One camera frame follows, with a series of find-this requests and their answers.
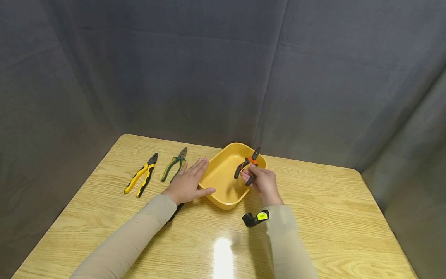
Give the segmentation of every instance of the yellow pliers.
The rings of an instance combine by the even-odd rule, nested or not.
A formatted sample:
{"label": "yellow pliers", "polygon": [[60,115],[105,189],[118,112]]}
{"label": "yellow pliers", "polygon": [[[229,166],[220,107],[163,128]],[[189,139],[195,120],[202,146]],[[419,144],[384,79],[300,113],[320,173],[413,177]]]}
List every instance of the yellow pliers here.
{"label": "yellow pliers", "polygon": [[147,175],[145,177],[144,183],[141,185],[140,189],[136,193],[137,198],[141,198],[142,192],[144,192],[144,189],[146,188],[147,184],[150,181],[150,178],[152,177],[153,169],[155,168],[155,164],[158,160],[158,153],[155,153],[147,163],[144,164],[144,166],[133,176],[132,180],[130,180],[130,183],[127,185],[127,187],[124,190],[124,194],[130,193],[133,186],[135,186],[138,179],[147,172]]}
{"label": "yellow pliers", "polygon": [[169,174],[170,169],[178,162],[180,162],[180,167],[178,168],[177,173],[172,177],[172,179],[175,178],[175,176],[178,174],[178,172],[180,171],[180,169],[184,166],[184,164],[186,163],[186,159],[184,159],[184,157],[186,157],[187,154],[187,147],[183,148],[183,150],[181,150],[180,154],[178,156],[175,156],[172,158],[172,161],[170,162],[170,164],[166,167],[166,170],[164,171],[163,174],[163,178],[161,178],[161,182],[166,181],[167,179],[167,175]]}

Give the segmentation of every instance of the left hand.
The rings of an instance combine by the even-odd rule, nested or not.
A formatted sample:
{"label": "left hand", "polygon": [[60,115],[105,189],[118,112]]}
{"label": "left hand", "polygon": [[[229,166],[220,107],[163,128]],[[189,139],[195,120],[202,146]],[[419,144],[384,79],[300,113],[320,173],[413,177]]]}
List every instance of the left hand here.
{"label": "left hand", "polygon": [[186,162],[162,194],[167,195],[178,206],[179,204],[214,193],[215,188],[198,189],[198,183],[201,177],[203,177],[208,164],[209,161],[206,158],[200,158],[192,167],[186,170]]}

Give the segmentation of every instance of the sleeve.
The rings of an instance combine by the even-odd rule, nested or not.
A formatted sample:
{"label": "sleeve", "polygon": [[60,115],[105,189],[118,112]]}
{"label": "sleeve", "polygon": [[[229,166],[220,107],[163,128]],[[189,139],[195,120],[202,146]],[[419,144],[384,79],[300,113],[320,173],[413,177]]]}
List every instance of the sleeve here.
{"label": "sleeve", "polygon": [[317,279],[316,270],[297,233],[291,209],[281,204],[265,209],[269,211],[269,219],[265,223],[271,243],[275,278]]}
{"label": "sleeve", "polygon": [[168,196],[154,196],[141,211],[99,245],[70,278],[122,278],[176,209],[177,205]]}

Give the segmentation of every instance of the curtain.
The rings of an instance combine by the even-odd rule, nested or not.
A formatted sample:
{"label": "curtain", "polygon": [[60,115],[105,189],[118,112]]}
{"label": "curtain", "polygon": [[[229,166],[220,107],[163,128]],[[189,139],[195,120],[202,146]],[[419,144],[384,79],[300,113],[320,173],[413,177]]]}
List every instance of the curtain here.
{"label": "curtain", "polygon": [[0,20],[6,278],[124,133],[355,168],[445,277],[445,1],[0,0]]}

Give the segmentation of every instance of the wood grain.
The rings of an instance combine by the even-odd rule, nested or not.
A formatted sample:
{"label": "wood grain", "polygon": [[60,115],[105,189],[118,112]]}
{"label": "wood grain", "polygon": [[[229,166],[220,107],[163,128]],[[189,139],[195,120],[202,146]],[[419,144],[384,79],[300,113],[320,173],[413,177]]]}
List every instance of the wood grain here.
{"label": "wood grain", "polygon": [[[96,246],[167,187],[160,182],[164,168],[185,146],[189,162],[212,158],[220,150],[121,136],[13,278],[70,276]],[[135,197],[142,179],[124,195],[134,173],[155,152],[159,159],[143,196]],[[321,279],[416,278],[358,172],[271,156],[266,160]],[[206,198],[186,204],[126,278],[272,278],[264,225],[247,229],[241,220],[259,210],[252,191],[230,211]]]}

